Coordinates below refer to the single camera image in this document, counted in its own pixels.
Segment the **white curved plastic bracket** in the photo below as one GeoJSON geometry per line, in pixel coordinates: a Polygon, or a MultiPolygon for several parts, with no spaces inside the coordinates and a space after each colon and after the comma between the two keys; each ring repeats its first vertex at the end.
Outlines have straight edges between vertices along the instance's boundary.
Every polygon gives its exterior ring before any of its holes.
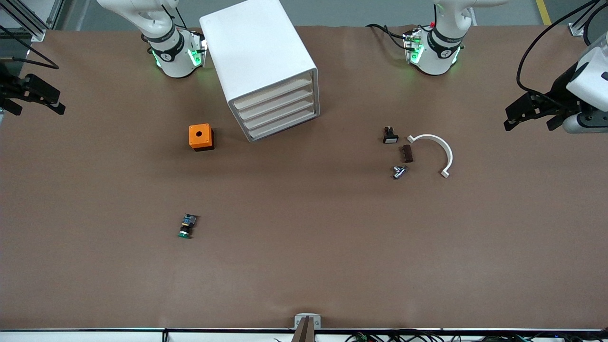
{"type": "Polygon", "coordinates": [[[412,135],[408,136],[409,143],[414,143],[414,142],[421,141],[421,140],[429,140],[429,141],[437,143],[440,147],[442,147],[442,149],[444,150],[444,152],[446,154],[447,163],[446,163],[445,167],[443,167],[443,169],[440,171],[440,174],[444,178],[449,178],[450,169],[454,162],[454,153],[453,153],[453,150],[450,147],[450,145],[443,138],[441,138],[437,135],[434,135],[434,134],[420,134],[417,136],[412,136],[412,135]]]}

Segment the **green push button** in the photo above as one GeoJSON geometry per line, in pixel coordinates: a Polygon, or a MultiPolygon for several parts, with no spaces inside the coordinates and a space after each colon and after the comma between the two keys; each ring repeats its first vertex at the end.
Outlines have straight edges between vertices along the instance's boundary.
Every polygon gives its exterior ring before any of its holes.
{"type": "Polygon", "coordinates": [[[192,214],[185,214],[185,216],[182,219],[181,222],[181,226],[180,226],[180,231],[178,232],[178,236],[180,238],[184,238],[184,239],[190,239],[193,229],[196,226],[196,221],[197,221],[196,216],[192,215],[192,214]]]}

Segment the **orange button enclosure box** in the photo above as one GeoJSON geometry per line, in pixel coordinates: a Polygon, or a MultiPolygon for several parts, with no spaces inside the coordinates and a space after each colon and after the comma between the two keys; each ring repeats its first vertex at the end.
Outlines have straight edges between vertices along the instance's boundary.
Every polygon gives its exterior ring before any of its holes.
{"type": "Polygon", "coordinates": [[[196,152],[215,149],[214,130],[209,123],[189,126],[189,146],[196,152]]]}

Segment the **brown table mat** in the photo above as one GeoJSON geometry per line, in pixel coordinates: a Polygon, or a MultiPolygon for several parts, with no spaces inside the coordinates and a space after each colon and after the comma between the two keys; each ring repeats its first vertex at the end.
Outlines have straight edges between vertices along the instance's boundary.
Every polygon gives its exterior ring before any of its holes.
{"type": "Polygon", "coordinates": [[[214,69],[169,78],[139,33],[36,45],[66,112],[0,124],[0,329],[608,327],[608,134],[503,126],[541,28],[475,27],[443,76],[377,30],[297,30],[321,115],[253,143],[214,69]]]}

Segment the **aluminium frame profile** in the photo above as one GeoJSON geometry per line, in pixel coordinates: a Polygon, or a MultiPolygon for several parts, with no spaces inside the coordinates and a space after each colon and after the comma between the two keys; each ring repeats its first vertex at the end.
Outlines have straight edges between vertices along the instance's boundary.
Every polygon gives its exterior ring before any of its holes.
{"type": "Polygon", "coordinates": [[[607,0],[585,0],[586,2],[592,1],[591,5],[588,5],[582,11],[573,15],[573,19],[568,22],[568,28],[570,30],[571,35],[574,37],[582,37],[584,34],[584,27],[586,26],[587,21],[591,17],[591,13],[595,11],[595,9],[599,8],[603,4],[606,4],[607,0]]]}
{"type": "Polygon", "coordinates": [[[0,0],[0,26],[18,37],[42,42],[54,29],[65,0],[0,0]]]}

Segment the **white table frame rail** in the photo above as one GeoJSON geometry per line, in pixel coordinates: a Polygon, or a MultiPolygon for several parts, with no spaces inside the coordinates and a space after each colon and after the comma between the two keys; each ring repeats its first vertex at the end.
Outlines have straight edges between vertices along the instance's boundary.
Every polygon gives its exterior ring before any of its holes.
{"type": "MultiPolygon", "coordinates": [[[[5,329],[0,342],[291,342],[294,328],[5,329]]],[[[321,328],[317,342],[608,342],[603,329],[321,328]]]]}

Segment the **white drawer cabinet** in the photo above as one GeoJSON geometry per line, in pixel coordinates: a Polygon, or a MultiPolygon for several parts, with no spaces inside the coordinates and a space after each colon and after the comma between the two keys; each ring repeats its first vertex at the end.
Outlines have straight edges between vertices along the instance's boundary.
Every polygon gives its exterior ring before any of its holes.
{"type": "Polygon", "coordinates": [[[199,22],[226,102],[249,142],[257,140],[250,140],[233,100],[256,90],[309,75],[315,118],[321,115],[318,69],[280,0],[245,0],[199,22]]]}

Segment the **white plastic drawer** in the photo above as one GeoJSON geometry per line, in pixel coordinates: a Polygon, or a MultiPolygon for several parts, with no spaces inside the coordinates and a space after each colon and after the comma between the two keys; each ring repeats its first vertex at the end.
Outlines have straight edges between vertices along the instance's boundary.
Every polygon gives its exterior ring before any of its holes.
{"type": "Polygon", "coordinates": [[[312,95],[312,96],[308,96],[307,98],[297,100],[286,106],[283,106],[282,108],[278,108],[278,110],[273,110],[273,111],[270,111],[269,113],[259,115],[258,117],[254,118],[254,119],[247,120],[247,121],[242,120],[242,121],[243,121],[243,124],[245,125],[245,127],[248,130],[251,130],[253,128],[256,128],[257,126],[260,126],[262,123],[267,123],[268,121],[270,121],[272,119],[276,119],[276,118],[280,117],[281,115],[290,113],[291,111],[294,111],[297,109],[301,109],[302,107],[311,106],[313,104],[314,104],[314,96],[312,95]]]}
{"type": "Polygon", "coordinates": [[[309,75],[296,76],[288,80],[279,82],[278,84],[265,87],[263,89],[256,90],[249,95],[245,95],[238,99],[233,100],[234,107],[237,110],[245,110],[256,104],[263,103],[264,101],[275,99],[280,95],[296,90],[303,86],[312,84],[312,77],[309,75]]]}
{"type": "Polygon", "coordinates": [[[307,106],[291,111],[290,113],[281,115],[276,119],[272,119],[267,123],[262,123],[260,126],[249,130],[250,140],[255,141],[267,136],[276,134],[286,130],[292,126],[299,125],[317,116],[314,107],[307,106]]]}
{"type": "Polygon", "coordinates": [[[243,121],[251,120],[259,115],[269,113],[273,110],[278,110],[278,108],[282,108],[283,106],[291,104],[297,100],[312,96],[313,90],[314,89],[311,85],[298,87],[297,89],[293,89],[284,95],[278,95],[261,103],[244,108],[243,110],[239,110],[237,114],[243,121]]]}

